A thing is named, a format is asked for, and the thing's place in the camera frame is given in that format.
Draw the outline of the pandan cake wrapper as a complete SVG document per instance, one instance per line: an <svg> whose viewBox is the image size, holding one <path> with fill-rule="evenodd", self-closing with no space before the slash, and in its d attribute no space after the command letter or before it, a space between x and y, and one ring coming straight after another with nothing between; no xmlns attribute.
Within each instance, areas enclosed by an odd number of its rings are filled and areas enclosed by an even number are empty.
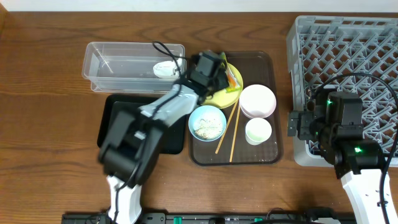
<svg viewBox="0 0 398 224"><path fill-rule="evenodd" d="M233 71L231 70L230 64L227 61L226 54L224 52L220 53L221 58L223 59L223 65L226 70L226 76L228 78L228 87L226 88L226 92L234 92L239 91L241 89L241 85L238 83L238 79L235 77Z"/></svg>

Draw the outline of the yellow plate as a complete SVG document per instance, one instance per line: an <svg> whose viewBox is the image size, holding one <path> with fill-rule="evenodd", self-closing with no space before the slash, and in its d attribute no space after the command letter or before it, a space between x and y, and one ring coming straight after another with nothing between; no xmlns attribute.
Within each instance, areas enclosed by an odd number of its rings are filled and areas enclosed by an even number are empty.
<svg viewBox="0 0 398 224"><path fill-rule="evenodd" d="M235 104L235 102L238 101L239 96L243 90L243 78L238 69L234 65L228 63L228 68L232 71L233 75L236 77L241 89L238 91L231 91L231 92L227 92L226 90L218 91L213 95L213 97L207 98L204 101L203 105L211 105L219 109L223 109Z"/></svg>

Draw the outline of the white green cup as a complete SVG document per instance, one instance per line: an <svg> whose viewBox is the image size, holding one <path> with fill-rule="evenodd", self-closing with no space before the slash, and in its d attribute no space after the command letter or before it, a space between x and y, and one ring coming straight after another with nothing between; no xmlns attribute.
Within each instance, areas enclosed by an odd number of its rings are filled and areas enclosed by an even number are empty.
<svg viewBox="0 0 398 224"><path fill-rule="evenodd" d="M253 146L268 140L271 134L271 124L264 118L250 119L245 126L246 141Z"/></svg>

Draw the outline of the pink bowl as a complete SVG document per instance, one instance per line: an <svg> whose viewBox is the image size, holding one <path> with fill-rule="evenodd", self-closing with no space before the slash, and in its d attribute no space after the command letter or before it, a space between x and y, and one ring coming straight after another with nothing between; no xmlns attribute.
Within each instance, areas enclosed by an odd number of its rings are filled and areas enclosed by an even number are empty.
<svg viewBox="0 0 398 224"><path fill-rule="evenodd" d="M241 92L239 106L248 118L267 118L275 111L277 100L270 88L255 84Z"/></svg>

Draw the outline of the white tissue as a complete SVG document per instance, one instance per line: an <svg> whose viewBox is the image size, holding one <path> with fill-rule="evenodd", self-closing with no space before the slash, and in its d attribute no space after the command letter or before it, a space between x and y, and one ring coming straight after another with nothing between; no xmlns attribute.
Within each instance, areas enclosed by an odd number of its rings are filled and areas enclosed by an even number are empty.
<svg viewBox="0 0 398 224"><path fill-rule="evenodd" d="M159 62L153 66L153 73L159 78L175 80L180 75L178 69L181 68L182 62L181 58L177 59L177 63L174 60Z"/></svg>

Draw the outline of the blue bowl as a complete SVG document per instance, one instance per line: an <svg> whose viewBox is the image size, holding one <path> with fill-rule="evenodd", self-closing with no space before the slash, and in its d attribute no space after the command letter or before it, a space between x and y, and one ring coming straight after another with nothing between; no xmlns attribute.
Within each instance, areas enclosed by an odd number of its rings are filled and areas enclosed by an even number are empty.
<svg viewBox="0 0 398 224"><path fill-rule="evenodd" d="M225 132L226 116L220 109L218 109L215 106L210 106L210 105L199 106L197 109L195 109L191 113L191 115L189 116L189 119L188 119L188 128L189 128L189 131L192 134L192 136L195 137L196 139L198 139L199 141L210 142L210 141L202 140L202 139L196 137L194 134L194 130L193 130L194 122L196 120L198 120L199 118L201 118L202 116L206 116L206 115L215 115L215 116L220 117L223 120L223 133ZM215 140L219 139L223 135L223 133L218 138L211 140L211 141L215 141Z"/></svg>

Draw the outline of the rice leftovers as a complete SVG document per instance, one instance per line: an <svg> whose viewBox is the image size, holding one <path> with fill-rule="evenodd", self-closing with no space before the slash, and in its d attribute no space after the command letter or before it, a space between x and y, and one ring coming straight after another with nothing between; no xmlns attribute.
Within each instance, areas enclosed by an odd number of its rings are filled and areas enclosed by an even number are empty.
<svg viewBox="0 0 398 224"><path fill-rule="evenodd" d="M194 122L193 130L196 137L211 141L223 133L223 120L215 115L202 116Z"/></svg>

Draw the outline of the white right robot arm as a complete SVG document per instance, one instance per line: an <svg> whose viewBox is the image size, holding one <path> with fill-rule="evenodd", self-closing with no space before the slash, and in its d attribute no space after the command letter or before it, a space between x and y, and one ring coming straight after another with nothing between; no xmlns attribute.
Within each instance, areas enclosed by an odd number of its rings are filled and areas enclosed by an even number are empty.
<svg viewBox="0 0 398 224"><path fill-rule="evenodd" d="M333 165L348 195L357 223L397 223L387 161L375 140L364 139L361 98L355 93L323 90L311 111L291 111L288 136L316 141L320 154Z"/></svg>

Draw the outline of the grey dishwasher rack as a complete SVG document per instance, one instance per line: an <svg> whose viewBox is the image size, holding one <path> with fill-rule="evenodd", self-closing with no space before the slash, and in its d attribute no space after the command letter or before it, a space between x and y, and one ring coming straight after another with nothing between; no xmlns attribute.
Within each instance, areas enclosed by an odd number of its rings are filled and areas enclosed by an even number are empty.
<svg viewBox="0 0 398 224"><path fill-rule="evenodd" d="M383 80L397 90L397 19L298 16L287 35L293 107L305 111L312 91L341 75L331 86L363 101L363 136L385 154L397 132L397 106Z"/></svg>

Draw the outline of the brown serving tray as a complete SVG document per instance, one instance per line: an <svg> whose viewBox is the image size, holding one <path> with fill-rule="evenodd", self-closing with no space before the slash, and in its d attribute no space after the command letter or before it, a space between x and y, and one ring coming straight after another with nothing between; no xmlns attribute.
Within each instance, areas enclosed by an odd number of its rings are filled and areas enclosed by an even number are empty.
<svg viewBox="0 0 398 224"><path fill-rule="evenodd" d="M270 88L277 93L272 60L264 52L227 52L227 61L234 65L243 78L243 86L259 84ZM223 108L226 120L233 106ZM231 145L233 142L234 125L237 108L234 112L228 130L218 154L215 154L220 138L215 141L199 141L192 134L188 137L188 148L193 162L200 166L233 166L249 164L274 164L283 155L283 140L280 133L279 110L266 118L271 124L272 134L263 143L253 146L245 138L245 126L249 121L243 112L240 112L236 144L232 163L229 162Z"/></svg>

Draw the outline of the left wooden chopstick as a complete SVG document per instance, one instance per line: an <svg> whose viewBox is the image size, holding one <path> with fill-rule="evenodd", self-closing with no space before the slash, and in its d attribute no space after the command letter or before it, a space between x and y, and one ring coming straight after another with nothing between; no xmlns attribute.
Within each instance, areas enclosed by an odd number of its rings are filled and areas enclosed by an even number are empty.
<svg viewBox="0 0 398 224"><path fill-rule="evenodd" d="M228 117L228 120L227 120L227 123L226 123L225 132L223 133L223 135L222 135L221 138L220 138L220 141L219 141L219 143L218 143L218 145L217 145L215 154L218 154L218 152L219 152L219 150L220 150L220 148L221 148L221 145L222 145L222 143L223 143L224 137L225 137L225 135L226 135L226 132L227 132L227 130L228 130L229 124L230 124L230 122L231 122L231 120L232 120L232 117L233 117L233 115L234 115L234 112L235 112L235 110L236 110L237 105L238 105L238 101L236 101L236 102L234 103L234 105L233 105L233 108L232 108L232 110L231 110L231 113L230 113L230 115L229 115L229 117Z"/></svg>

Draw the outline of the right wooden chopstick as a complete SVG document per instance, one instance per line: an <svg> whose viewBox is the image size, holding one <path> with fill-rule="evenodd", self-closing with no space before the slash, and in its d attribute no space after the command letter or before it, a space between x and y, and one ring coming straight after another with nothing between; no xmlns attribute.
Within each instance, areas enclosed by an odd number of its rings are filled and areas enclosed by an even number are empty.
<svg viewBox="0 0 398 224"><path fill-rule="evenodd" d="M236 121L235 121L235 125L234 125L233 142L231 145L231 152L230 152L230 157L229 157L230 163L232 163L233 156L234 156L234 148L235 148L236 136L237 136L237 132L238 132L239 117L240 117L240 105L237 108Z"/></svg>

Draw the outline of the black tray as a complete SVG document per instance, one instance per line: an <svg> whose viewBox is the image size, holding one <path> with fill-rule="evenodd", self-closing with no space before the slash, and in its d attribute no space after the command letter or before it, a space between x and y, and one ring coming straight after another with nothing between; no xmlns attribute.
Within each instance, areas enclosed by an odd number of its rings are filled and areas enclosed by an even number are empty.
<svg viewBox="0 0 398 224"><path fill-rule="evenodd" d="M134 110L140 106L148 105L156 99L157 98L154 97L138 95L109 95L104 104L103 116L97 138L97 146L102 146L108 129L113 124L119 111ZM162 154L179 154L182 152L185 140L186 117L187 116L181 117L168 129L168 132L165 133L164 146L161 150Z"/></svg>

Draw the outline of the clear plastic bin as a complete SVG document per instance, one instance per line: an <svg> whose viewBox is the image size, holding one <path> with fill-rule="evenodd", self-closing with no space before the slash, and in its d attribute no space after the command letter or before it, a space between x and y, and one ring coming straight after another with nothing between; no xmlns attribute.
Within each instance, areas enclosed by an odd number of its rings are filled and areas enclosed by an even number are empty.
<svg viewBox="0 0 398 224"><path fill-rule="evenodd" d="M154 75L159 62L183 60L179 72L186 69L182 44L142 42L90 42L86 47L81 75L96 92L166 93L176 80Z"/></svg>

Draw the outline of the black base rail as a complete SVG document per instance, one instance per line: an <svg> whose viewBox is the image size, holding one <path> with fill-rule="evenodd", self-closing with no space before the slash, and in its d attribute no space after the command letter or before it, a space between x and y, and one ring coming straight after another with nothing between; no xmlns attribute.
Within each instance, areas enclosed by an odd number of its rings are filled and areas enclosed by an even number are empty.
<svg viewBox="0 0 398 224"><path fill-rule="evenodd" d="M143 224L208 224L208 223L253 223L263 220L288 220L307 222L305 215L271 213L270 215L184 215L184 214L164 214L147 213L143 214L137 223ZM109 224L111 219L106 213L66 213L61 217L61 224Z"/></svg>

